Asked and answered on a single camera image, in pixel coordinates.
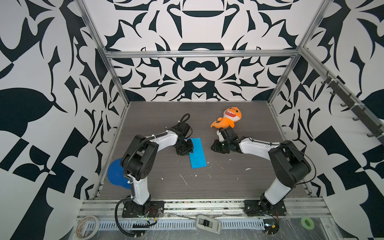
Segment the blue square paper sheet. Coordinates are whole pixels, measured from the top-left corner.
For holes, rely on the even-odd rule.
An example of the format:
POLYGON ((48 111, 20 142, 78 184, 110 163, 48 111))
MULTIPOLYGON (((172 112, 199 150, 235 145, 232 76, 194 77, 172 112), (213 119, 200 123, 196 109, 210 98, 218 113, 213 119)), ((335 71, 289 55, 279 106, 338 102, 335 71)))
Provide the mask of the blue square paper sheet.
POLYGON ((203 144, 200 138, 191 139, 193 143, 193 152, 189 153, 192 169, 203 168, 207 166, 203 144))

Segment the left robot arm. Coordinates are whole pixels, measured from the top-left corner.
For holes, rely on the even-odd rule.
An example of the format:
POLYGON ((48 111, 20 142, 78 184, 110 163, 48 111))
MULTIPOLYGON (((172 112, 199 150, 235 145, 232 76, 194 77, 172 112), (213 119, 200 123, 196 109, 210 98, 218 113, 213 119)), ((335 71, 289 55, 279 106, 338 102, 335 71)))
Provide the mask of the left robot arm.
POLYGON ((148 190, 148 175, 150 174, 156 155, 168 147, 174 147, 179 156, 193 152, 194 145, 188 137, 192 131, 186 122, 178 122, 164 132, 142 136, 136 135, 121 158, 124 178, 129 180, 133 194, 133 202, 138 207, 144 207, 150 201, 148 190))

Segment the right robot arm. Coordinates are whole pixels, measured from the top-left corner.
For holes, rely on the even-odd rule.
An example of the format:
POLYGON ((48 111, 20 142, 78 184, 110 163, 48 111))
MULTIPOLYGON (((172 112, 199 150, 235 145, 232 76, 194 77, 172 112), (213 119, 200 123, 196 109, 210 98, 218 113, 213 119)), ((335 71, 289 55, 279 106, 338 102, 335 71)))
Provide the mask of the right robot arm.
POLYGON ((312 171, 305 154, 291 141, 271 143, 251 137, 240 138, 232 127, 217 130, 217 136, 211 147, 216 153, 236 152, 271 162, 276 178, 260 198, 259 209, 263 212, 273 210, 312 171))

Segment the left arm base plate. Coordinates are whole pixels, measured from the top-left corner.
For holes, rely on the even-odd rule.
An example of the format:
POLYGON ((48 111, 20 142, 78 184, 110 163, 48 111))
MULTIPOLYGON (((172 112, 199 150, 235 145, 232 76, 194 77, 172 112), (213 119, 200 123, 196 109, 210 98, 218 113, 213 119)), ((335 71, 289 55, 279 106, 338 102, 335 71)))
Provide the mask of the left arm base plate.
POLYGON ((123 218, 148 217, 155 218, 163 213, 165 206, 164 201, 147 201, 143 205, 139 205, 133 201, 124 203, 123 218))

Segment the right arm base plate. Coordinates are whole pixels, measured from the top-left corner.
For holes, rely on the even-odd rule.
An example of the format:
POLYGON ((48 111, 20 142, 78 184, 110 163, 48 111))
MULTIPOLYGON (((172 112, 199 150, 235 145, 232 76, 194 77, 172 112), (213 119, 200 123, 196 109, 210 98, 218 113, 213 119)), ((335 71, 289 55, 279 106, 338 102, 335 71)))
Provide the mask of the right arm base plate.
POLYGON ((286 210, 284 201, 271 205, 267 200, 244 200, 244 213, 248 216, 285 216, 286 210))

